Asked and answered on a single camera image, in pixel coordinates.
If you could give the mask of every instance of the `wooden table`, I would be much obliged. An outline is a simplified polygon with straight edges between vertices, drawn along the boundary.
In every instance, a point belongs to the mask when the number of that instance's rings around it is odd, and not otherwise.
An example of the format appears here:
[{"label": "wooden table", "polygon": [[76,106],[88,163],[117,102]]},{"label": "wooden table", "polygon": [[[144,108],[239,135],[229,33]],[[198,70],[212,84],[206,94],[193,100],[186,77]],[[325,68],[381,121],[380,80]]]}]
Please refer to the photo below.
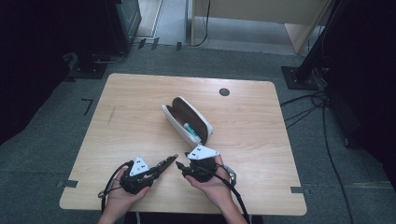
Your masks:
[{"label": "wooden table", "polygon": [[[227,88],[230,95],[219,90]],[[65,188],[63,209],[100,210],[97,194],[124,162],[140,155],[153,167],[189,145],[161,110],[177,96],[193,104],[213,125],[206,144],[237,173],[236,189],[250,215],[304,215],[290,142],[272,82],[199,77],[113,74],[108,78]],[[132,211],[216,214],[219,210],[172,164]]]},{"label": "wooden table", "polygon": [[[195,17],[206,17],[209,1],[192,0],[192,45],[195,36]],[[209,17],[285,23],[291,44],[295,52],[300,53],[315,28],[319,24],[326,23],[332,2],[332,0],[215,0],[210,2]]]}]

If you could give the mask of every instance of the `green marker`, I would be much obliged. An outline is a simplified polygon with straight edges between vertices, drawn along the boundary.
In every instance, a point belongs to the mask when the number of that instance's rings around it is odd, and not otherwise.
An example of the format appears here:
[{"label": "green marker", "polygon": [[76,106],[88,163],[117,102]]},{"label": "green marker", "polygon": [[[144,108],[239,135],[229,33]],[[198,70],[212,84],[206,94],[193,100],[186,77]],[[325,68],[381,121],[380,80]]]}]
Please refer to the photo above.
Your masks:
[{"label": "green marker", "polygon": [[195,132],[195,130],[190,126],[190,124],[189,123],[185,123],[184,125],[183,125],[183,127],[187,130],[187,132],[189,132],[189,133],[191,133],[192,135],[194,135],[194,137],[196,138],[196,139],[198,139],[198,141],[202,141],[202,139],[198,136],[198,133],[196,133]]}]

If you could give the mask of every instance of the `person's left hand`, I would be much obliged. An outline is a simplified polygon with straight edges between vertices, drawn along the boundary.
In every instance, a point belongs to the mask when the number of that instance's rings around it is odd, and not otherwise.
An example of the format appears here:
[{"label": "person's left hand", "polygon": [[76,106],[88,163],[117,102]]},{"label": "person's left hand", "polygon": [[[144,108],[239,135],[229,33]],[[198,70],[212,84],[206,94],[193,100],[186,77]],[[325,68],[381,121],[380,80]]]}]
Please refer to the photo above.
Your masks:
[{"label": "person's left hand", "polygon": [[99,219],[98,224],[115,223],[120,217],[124,216],[134,203],[143,199],[149,191],[149,187],[141,189],[137,194],[126,192],[120,186],[120,178],[126,169],[122,169],[113,181],[114,190],[111,190],[107,197],[105,212]]}]

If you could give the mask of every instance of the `person's right hand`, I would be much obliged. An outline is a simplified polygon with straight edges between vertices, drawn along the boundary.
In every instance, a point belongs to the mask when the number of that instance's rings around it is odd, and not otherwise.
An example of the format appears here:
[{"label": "person's right hand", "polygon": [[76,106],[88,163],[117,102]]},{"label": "person's right hand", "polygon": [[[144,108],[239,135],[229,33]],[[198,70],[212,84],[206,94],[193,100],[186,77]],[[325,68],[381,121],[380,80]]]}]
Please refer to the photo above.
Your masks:
[{"label": "person's right hand", "polygon": [[[219,165],[223,165],[223,161],[220,155],[215,157],[215,162]],[[230,181],[230,175],[228,172],[218,167],[216,175]],[[223,214],[227,223],[246,223],[245,219],[241,215],[239,208],[233,202],[231,190],[217,177],[213,176],[209,181],[201,183],[190,175],[186,175],[186,179],[190,184],[204,192],[206,197],[212,202]]]}]

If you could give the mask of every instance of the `light wood surface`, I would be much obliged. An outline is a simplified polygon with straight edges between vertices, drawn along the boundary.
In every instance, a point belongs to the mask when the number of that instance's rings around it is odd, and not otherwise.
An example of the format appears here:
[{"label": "light wood surface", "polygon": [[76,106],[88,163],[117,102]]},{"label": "light wood surface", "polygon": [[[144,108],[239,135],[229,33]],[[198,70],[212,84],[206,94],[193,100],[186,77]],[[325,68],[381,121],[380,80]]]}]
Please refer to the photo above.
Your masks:
[{"label": "light wood surface", "polygon": [[[210,2],[209,17],[244,21],[285,23],[296,53],[312,35],[332,0],[216,0]],[[191,44],[195,19],[206,17],[209,0],[192,0]]]},{"label": "light wood surface", "polygon": [[[230,95],[221,96],[221,88],[227,88]],[[69,177],[78,186],[64,189],[60,206],[99,210],[98,192],[117,167],[137,155],[150,167],[174,154],[188,165],[184,152],[191,148],[161,110],[161,105],[170,105],[177,96],[183,96],[213,125],[206,146],[218,150],[224,163],[236,171],[236,189],[251,215],[305,214],[304,195],[290,190],[301,185],[273,83],[126,74],[109,77]],[[132,209],[219,212],[175,164]]]}]

